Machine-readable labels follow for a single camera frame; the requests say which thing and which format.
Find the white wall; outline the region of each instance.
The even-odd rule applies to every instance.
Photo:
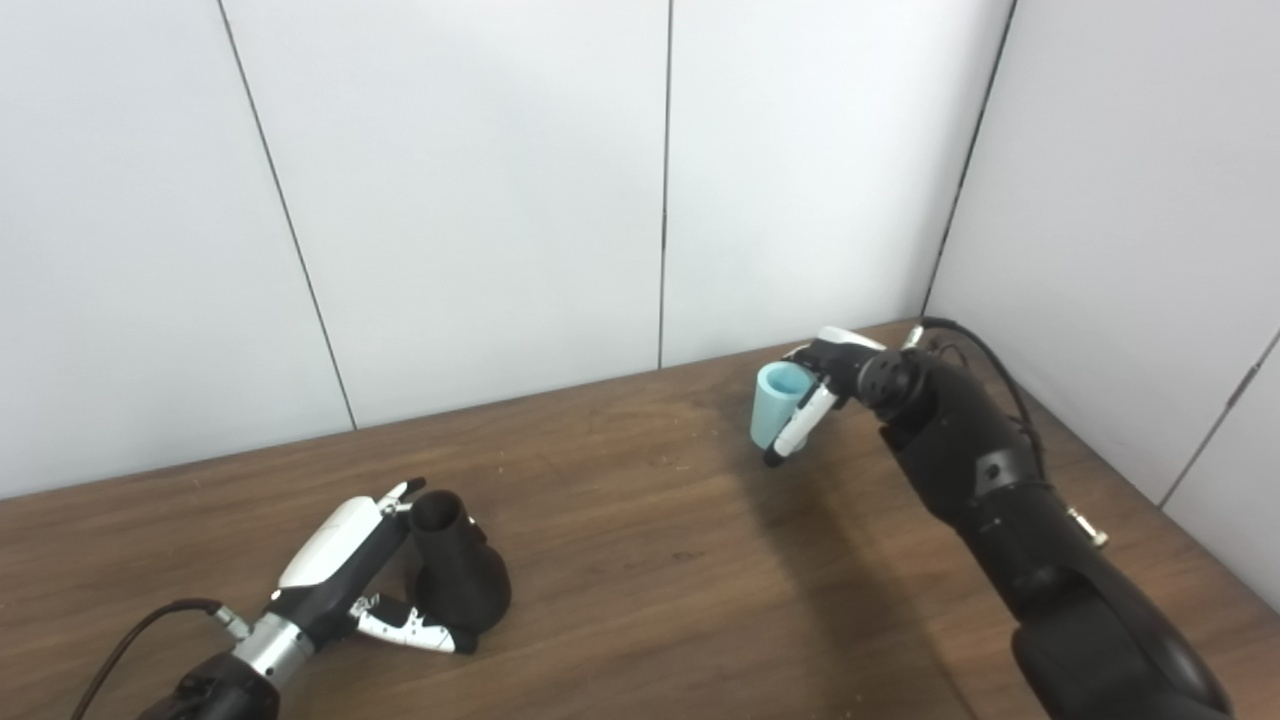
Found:
[[[667,3],[227,3],[356,420],[658,363]]]
[[[1280,356],[1272,351],[1179,483],[1165,511],[1272,607],[1280,609],[1276,428],[1280,428]]]
[[[215,3],[0,4],[0,496],[349,429]]]
[[[664,364],[920,311],[1009,5],[676,1]]]
[[[1280,322],[1277,27],[1019,4],[929,301],[1152,500]]]

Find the silver metal joint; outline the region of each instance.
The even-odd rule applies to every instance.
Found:
[[[1084,534],[1089,538],[1089,542],[1093,543],[1093,547],[1102,550],[1111,541],[1111,536],[1094,528],[1093,524],[1089,523],[1089,520],[1084,515],[1080,515],[1080,512],[1076,509],[1068,507],[1066,514],[1070,515],[1073,520],[1075,520],[1075,524],[1080,527],[1080,530],[1083,530]]]
[[[230,635],[236,638],[236,642],[243,641],[250,635],[250,633],[253,632],[243,618],[237,615],[234,610],[227,607],[225,605],[219,607],[218,612],[214,612],[214,619],[223,624],[223,629],[230,633]]]
[[[243,660],[255,673],[266,678],[276,689],[315,655],[315,646],[306,633],[274,612],[268,612],[232,655]]]

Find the black robotic arm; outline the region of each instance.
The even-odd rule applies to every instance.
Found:
[[[931,327],[986,350],[963,327],[925,318],[902,350],[824,331],[788,355],[818,379],[765,462],[782,462],[827,411],[856,400],[884,423],[881,436],[925,509],[956,530],[1018,620],[1014,656],[1051,717],[1229,717],[1204,662],[1102,556],[1105,536],[1057,496],[1034,429],[1015,424],[966,368],[915,347]],[[1025,419],[1011,382],[1010,391]]]

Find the wall seam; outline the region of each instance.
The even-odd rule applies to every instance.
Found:
[[[1174,491],[1176,491],[1178,487],[1183,484],[1183,480],[1185,480],[1187,475],[1192,471],[1192,466],[1194,466],[1196,461],[1199,460],[1199,456],[1204,452],[1204,448],[1208,447],[1208,443],[1213,441],[1213,436],[1217,434],[1217,430],[1219,428],[1222,427],[1222,423],[1226,420],[1226,416],[1230,415],[1231,410],[1235,409],[1235,404],[1240,401],[1240,396],[1244,395],[1244,391],[1253,382],[1253,378],[1257,377],[1258,370],[1262,369],[1262,365],[1267,361],[1267,357],[1271,355],[1271,351],[1275,350],[1277,342],[1280,342],[1280,331],[1276,331],[1276,333],[1271,336],[1271,342],[1267,343],[1266,348],[1262,351],[1262,355],[1258,356],[1257,363],[1249,365],[1249,369],[1244,372],[1244,377],[1240,378],[1240,382],[1235,386],[1235,389],[1231,392],[1231,396],[1226,398],[1226,405],[1224,405],[1222,411],[1217,414],[1217,419],[1213,420],[1213,424],[1210,427],[1208,433],[1206,433],[1204,438],[1201,439],[1198,446],[1196,446],[1196,451],[1192,452],[1190,460],[1187,461],[1187,465],[1183,466],[1183,470],[1178,473],[1176,478],[1174,478],[1174,483],[1169,486],[1169,489],[1165,492],[1164,497],[1160,498],[1160,502],[1156,503],[1156,507],[1164,510],[1165,505],[1174,497]]]
[[[973,161],[973,149],[978,145],[978,133],[982,132],[982,120],[987,115],[987,104],[991,101],[991,88],[996,86],[996,73],[1000,70],[1000,61],[1005,56],[1005,44],[1009,41],[1009,28],[1014,24],[1014,12],[1018,9],[1018,0],[1009,4],[1009,14],[1005,17],[1005,31],[1000,35],[1000,46],[996,49],[996,61],[991,64],[991,77],[987,78],[987,91],[982,96],[982,108],[978,110],[978,119],[973,126],[973,135],[969,137],[969,151],[965,152],[964,165],[960,168],[960,179],[956,183],[956,192],[951,197],[951,211],[947,214],[947,224],[942,228],[942,241],[938,242],[938,254],[933,259],[933,270],[929,273],[929,283],[924,286],[924,301],[920,302],[920,315],[925,314],[929,306],[929,297],[933,295],[933,283],[938,279],[938,269],[942,266],[942,252],[946,250],[947,240],[951,237],[951,223],[956,219],[956,208],[960,206],[960,193],[964,191],[964,181],[969,177],[969,163]]]
[[[223,0],[218,1],[218,13],[223,18],[223,28],[227,31],[227,42],[230,44],[232,56],[236,59],[236,69],[239,72],[241,85],[244,87],[244,97],[248,99],[248,109],[253,114],[253,126],[257,128],[257,138],[262,143],[262,152],[266,155],[266,167],[271,170],[271,182],[275,184],[275,195],[280,200],[280,209],[284,211],[284,222],[289,228],[289,238],[293,240],[293,250],[298,255],[298,265],[302,268],[302,277],[307,283],[307,293],[311,296],[311,306],[316,311],[316,322],[320,323],[320,334],[324,336],[324,346],[329,351],[329,363],[333,365],[333,374],[338,379],[338,391],[342,393],[342,404],[347,409],[347,419],[351,429],[358,429],[356,414],[351,409],[351,397],[347,395],[347,384],[342,379],[342,370],[338,368],[338,356],[333,351],[333,341],[329,338],[329,328],[325,325],[324,314],[320,311],[320,301],[316,299],[315,284],[311,282],[311,272],[307,269],[306,258],[302,255],[302,245],[298,243],[298,232],[293,227],[293,214],[289,213],[289,204],[284,199],[284,188],[280,186],[280,176],[275,170],[275,159],[271,156],[271,147],[266,142],[266,132],[262,129],[262,119],[257,114],[257,102],[253,101],[253,91],[248,86],[248,76],[244,74],[244,63],[241,60],[239,47],[236,45],[236,35],[232,32],[230,19],[227,17],[227,8]]]
[[[658,369],[662,369],[663,323],[667,316],[667,181],[671,160],[671,38],[676,0],[667,0],[667,95],[662,129],[662,237],[658,258]]]

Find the connector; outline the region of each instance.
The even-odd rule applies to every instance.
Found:
[[[243,618],[237,615],[234,610],[227,607],[225,605],[214,612],[214,619],[221,623],[223,629],[230,633],[230,635],[236,638],[236,642],[241,642],[253,633],[253,629],[250,628],[248,623],[246,623]]]

